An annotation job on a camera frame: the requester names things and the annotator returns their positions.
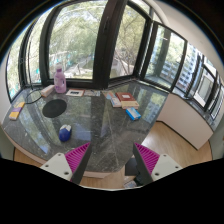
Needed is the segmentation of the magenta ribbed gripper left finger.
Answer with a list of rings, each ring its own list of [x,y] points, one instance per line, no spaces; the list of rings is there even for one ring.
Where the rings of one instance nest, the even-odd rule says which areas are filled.
[[[65,180],[79,184],[85,172],[92,153],[91,143],[88,142],[71,151],[55,154],[41,166],[41,169],[59,176]]]

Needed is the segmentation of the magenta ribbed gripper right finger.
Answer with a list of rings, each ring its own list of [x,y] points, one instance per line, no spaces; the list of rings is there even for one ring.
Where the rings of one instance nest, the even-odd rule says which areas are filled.
[[[182,169],[168,154],[158,154],[138,143],[133,144],[133,154],[144,185]]]

